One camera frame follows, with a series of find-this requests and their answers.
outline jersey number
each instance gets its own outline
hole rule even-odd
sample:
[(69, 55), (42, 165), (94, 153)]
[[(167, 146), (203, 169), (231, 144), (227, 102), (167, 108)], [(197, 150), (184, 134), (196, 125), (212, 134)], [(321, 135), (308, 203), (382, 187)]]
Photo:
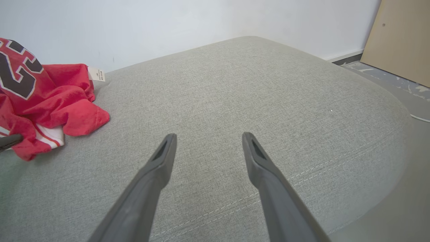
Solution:
[[(0, 47), (6, 43), (0, 41)], [(23, 64), (33, 73), (41, 73), (43, 71), (42, 65), (36, 59), (33, 54), (26, 50), (19, 43), (9, 40), (6, 47), (22, 55), (24, 58)], [(31, 75), (27, 70), (20, 65), (15, 73), (19, 74), (19, 78), (16, 79), (14, 75), (14, 70), (10, 64), (9, 57), (0, 51), (0, 84), (1, 87), (22, 97), (27, 100), (34, 91), (34, 86), (36, 83), (36, 78)]]

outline gray sofa cushion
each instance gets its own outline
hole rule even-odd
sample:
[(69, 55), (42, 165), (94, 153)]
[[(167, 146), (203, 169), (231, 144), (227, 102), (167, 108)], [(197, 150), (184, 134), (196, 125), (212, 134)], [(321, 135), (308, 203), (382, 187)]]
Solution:
[(167, 133), (178, 135), (153, 241), (263, 241), (241, 135), (252, 132), (326, 232), (362, 216), (399, 180), (406, 108), (374, 83), (258, 37), (107, 73), (111, 121), (26, 163), (0, 154), (1, 241), (85, 241)]

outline white stripe trim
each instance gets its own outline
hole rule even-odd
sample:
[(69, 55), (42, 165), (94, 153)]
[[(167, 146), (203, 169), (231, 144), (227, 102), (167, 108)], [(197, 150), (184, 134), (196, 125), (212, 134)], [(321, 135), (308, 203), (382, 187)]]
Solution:
[(39, 133), (39, 131), (37, 131), (37, 129), (34, 129), (34, 131), (36, 131), (36, 139), (37, 139), (37, 140), (40, 140), (40, 141), (42, 141), (43, 143), (48, 144), (48, 145), (51, 147), (51, 149), (53, 149), (53, 148), (57, 148), (57, 145), (56, 145), (54, 142), (52, 142), (51, 140), (49, 140), (49, 139), (47, 139), (47, 138), (43, 137), (43, 136)]
[(0, 126), (0, 132), (5, 133), (7, 135), (9, 135), (9, 130), (3, 128), (2, 126)]
[(63, 133), (62, 126), (57, 126), (55, 128), (49, 129), (40, 124), (36, 124), (36, 125), (45, 136), (57, 141), (60, 144), (60, 146), (64, 145), (64, 133)]

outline white clothing tag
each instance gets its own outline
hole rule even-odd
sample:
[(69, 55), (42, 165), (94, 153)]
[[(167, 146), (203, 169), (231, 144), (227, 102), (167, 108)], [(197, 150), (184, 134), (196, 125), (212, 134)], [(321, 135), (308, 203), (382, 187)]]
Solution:
[(88, 77), (93, 81), (106, 81), (104, 79), (104, 71), (93, 67), (88, 67)]

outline white cable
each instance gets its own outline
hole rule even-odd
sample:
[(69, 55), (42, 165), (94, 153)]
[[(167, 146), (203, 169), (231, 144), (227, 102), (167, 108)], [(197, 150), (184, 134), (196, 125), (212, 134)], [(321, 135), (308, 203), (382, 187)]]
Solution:
[(417, 116), (415, 116), (415, 115), (412, 115), (412, 114), (411, 114), (411, 116), (412, 116), (413, 118), (416, 118), (416, 119), (418, 119), (418, 120), (421, 120), (421, 121), (424, 121), (424, 122), (430, 123), (430, 120), (427, 120), (427, 119), (423, 119), (423, 118), (417, 117)]

